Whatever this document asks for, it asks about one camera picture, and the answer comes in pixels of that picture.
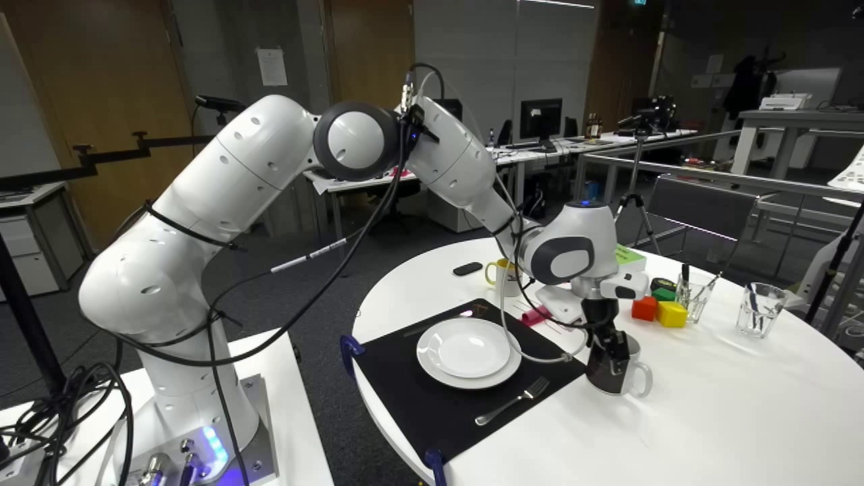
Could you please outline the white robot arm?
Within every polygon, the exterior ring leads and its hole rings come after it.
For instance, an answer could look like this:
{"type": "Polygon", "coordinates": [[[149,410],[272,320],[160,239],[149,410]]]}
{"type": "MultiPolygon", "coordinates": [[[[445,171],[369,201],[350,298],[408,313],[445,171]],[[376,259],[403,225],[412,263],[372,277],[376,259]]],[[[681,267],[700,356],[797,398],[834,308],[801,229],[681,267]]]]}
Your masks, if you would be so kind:
{"type": "Polygon", "coordinates": [[[118,451],[99,486],[132,486],[152,460],[213,484],[263,429],[244,393],[225,325],[202,294],[202,274],[306,171],[364,181],[408,169],[439,201],[466,210],[502,254],[542,289],[583,313],[597,356],[627,359],[619,304],[646,281],[615,263],[605,206],[565,206],[524,223],[493,190],[493,158],[437,100],[406,90],[394,109],[341,102],[323,113],[264,96],[227,121],[206,150],[88,264],[82,313],[130,343],[155,398],[113,434],[118,451]]]}

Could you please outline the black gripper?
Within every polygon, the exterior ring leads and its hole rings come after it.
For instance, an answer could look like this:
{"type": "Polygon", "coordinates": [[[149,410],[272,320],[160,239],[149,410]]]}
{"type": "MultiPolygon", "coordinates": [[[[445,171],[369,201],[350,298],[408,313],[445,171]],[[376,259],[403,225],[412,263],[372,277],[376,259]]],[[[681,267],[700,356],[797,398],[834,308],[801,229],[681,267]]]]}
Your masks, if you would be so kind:
{"type": "Polygon", "coordinates": [[[615,301],[583,301],[581,304],[587,316],[588,340],[587,347],[603,348],[603,337],[610,340],[610,356],[615,363],[630,363],[630,336],[615,326],[619,304],[615,301]]]}

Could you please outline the white robot base platform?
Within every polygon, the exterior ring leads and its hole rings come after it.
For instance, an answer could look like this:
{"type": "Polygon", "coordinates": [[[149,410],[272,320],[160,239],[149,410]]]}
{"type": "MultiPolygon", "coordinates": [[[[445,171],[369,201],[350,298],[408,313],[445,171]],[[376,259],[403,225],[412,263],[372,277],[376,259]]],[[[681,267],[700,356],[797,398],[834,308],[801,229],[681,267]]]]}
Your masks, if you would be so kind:
{"type": "MultiPolygon", "coordinates": [[[[275,329],[219,348],[219,356],[238,356],[238,382],[225,379],[221,394],[241,389],[254,416],[232,413],[236,433],[257,428],[244,447],[250,486],[331,486],[319,428],[299,379],[291,340],[275,329]]],[[[113,393],[83,401],[87,421],[65,443],[59,456],[59,486],[138,486],[152,460],[163,463],[165,484],[182,479],[186,466],[198,467],[191,486],[241,486],[232,443],[221,418],[209,418],[191,434],[191,448],[182,453],[178,441],[168,441],[155,409],[155,387],[145,371],[122,376],[134,405],[134,443],[126,443],[125,401],[113,393]]],[[[202,401],[221,410],[213,387],[202,401]]]]}

